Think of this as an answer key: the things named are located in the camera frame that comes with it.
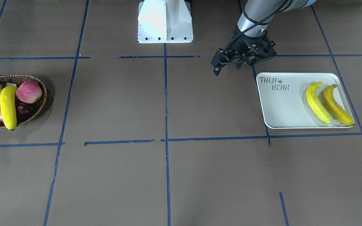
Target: rectangular tray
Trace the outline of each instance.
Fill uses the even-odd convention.
[[[353,117],[338,77],[333,73],[259,73],[257,86],[263,119],[271,129],[350,128],[332,116],[332,123],[322,122],[306,100],[306,89],[312,83],[322,82],[321,92],[333,84],[336,102]]]

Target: gray floor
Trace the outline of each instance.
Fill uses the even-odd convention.
[[[219,76],[246,0],[192,1],[167,45],[136,42],[139,1],[0,0],[0,74],[54,97],[0,130],[0,226],[362,225],[362,1],[277,14],[279,57]],[[354,127],[266,128],[260,72],[338,75]]]

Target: fruit basket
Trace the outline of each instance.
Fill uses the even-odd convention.
[[[42,91],[42,95],[41,98],[33,104],[33,106],[35,106],[35,112],[32,116],[30,116],[29,119],[20,122],[19,124],[17,124],[17,126],[21,126],[25,123],[28,123],[29,121],[33,120],[35,117],[37,117],[40,113],[43,112],[43,109],[45,108],[46,104],[47,104],[47,88],[45,86],[45,84],[38,78],[31,76],[31,75],[0,75],[0,84],[2,85],[2,87],[4,88],[6,86],[6,83],[14,83],[16,84],[18,87],[26,82],[26,81],[32,81],[37,83]],[[0,129],[2,128],[6,128],[4,123],[0,121]]]

